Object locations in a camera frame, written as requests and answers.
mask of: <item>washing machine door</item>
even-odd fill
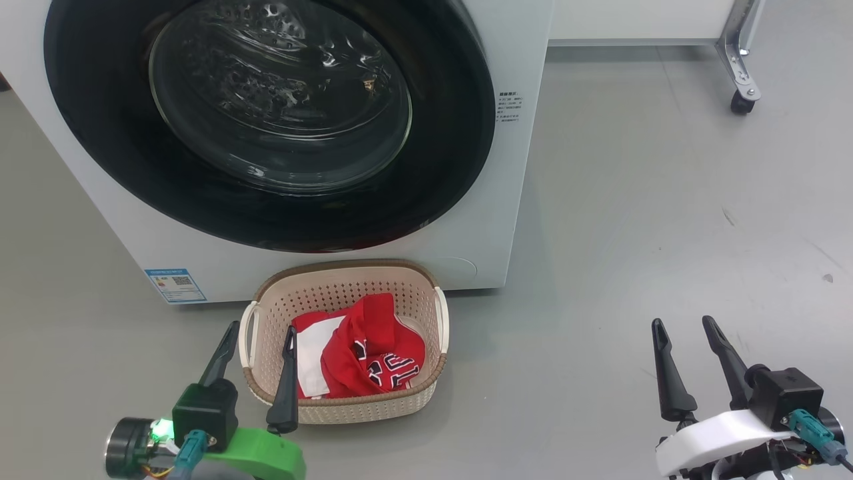
[[[44,56],[93,159],[163,214],[338,251],[447,212],[495,126],[452,0],[54,0]]]

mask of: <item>basket handle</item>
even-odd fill
[[[441,331],[438,333],[438,340],[441,342],[441,353],[447,354],[447,348],[450,345],[450,312],[447,309],[447,298],[444,297],[444,292],[439,287],[435,288],[435,311],[440,316],[438,325]]]
[[[252,368],[255,366],[255,345],[258,343],[258,322],[261,319],[260,306],[256,301],[252,301],[246,306],[243,311],[243,318],[240,320],[240,333],[237,337],[237,346],[240,349],[240,363],[243,368]],[[249,323],[252,323],[252,343],[247,343],[249,332]]]

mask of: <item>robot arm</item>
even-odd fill
[[[237,428],[237,388],[223,375],[234,356],[239,322],[233,322],[198,383],[172,408],[172,420],[126,418],[107,440],[105,468],[111,478],[189,480],[201,460],[213,460],[258,480],[304,480],[302,450],[280,434],[299,424],[296,331],[287,332],[284,368],[267,430]]]
[[[677,422],[675,435],[655,451],[662,476],[675,480],[791,478],[798,465],[848,466],[844,431],[821,406],[823,389],[796,368],[772,372],[746,368],[717,322],[702,319],[711,350],[719,357],[732,411],[697,421],[696,401],[684,387],[672,344],[660,319],[652,322],[661,418]]]

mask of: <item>white cabinet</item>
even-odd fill
[[[556,0],[552,44],[560,44],[553,40],[585,41],[566,44],[716,40],[732,4],[733,0]]]

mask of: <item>green led light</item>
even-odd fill
[[[175,423],[167,419],[159,419],[151,427],[151,438],[155,442],[160,439],[175,438]]]

